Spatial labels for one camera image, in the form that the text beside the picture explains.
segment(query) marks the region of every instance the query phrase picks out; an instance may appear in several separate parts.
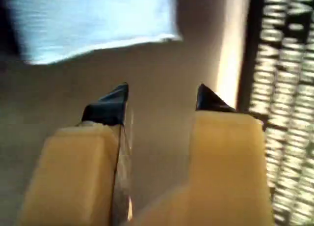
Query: beige surface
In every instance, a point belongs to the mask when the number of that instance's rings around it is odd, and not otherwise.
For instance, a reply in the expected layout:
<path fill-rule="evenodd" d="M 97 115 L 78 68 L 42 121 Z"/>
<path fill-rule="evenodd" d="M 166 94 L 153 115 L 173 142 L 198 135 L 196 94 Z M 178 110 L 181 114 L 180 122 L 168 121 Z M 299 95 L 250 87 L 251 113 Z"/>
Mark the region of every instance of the beige surface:
<path fill-rule="evenodd" d="M 197 112 L 186 186 L 132 225 L 270 226 L 262 126 L 248 115 Z"/>
<path fill-rule="evenodd" d="M 197 86 L 216 86 L 226 2 L 179 0 L 183 42 L 102 50 L 51 66 L 1 63 L 0 224 L 13 224 L 44 139 L 77 124 L 87 103 L 124 81 L 134 111 L 135 211 L 183 181 Z"/>
<path fill-rule="evenodd" d="M 19 225 L 109 225 L 117 151 L 108 126 L 58 130 L 45 142 Z"/>

